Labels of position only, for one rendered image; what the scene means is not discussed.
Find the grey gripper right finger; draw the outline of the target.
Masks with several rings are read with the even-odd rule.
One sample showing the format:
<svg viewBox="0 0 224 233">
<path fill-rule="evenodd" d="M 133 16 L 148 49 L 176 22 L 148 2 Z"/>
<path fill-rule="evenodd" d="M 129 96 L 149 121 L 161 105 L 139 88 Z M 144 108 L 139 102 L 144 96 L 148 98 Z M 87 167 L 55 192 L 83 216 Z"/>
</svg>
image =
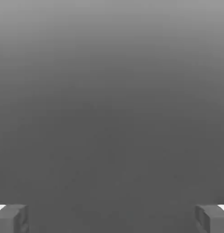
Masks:
<svg viewBox="0 0 224 233">
<path fill-rule="evenodd" d="M 199 233 L 224 233 L 224 204 L 196 205 L 194 217 Z"/>
</svg>

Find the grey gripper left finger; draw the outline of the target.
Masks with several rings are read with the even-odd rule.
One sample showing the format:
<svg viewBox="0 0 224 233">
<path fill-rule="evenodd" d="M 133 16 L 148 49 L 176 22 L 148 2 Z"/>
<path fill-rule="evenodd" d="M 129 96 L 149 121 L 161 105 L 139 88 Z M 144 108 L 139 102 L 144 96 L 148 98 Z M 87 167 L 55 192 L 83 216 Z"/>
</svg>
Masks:
<svg viewBox="0 0 224 233">
<path fill-rule="evenodd" d="M 0 233 L 30 233 L 28 205 L 0 204 Z"/>
</svg>

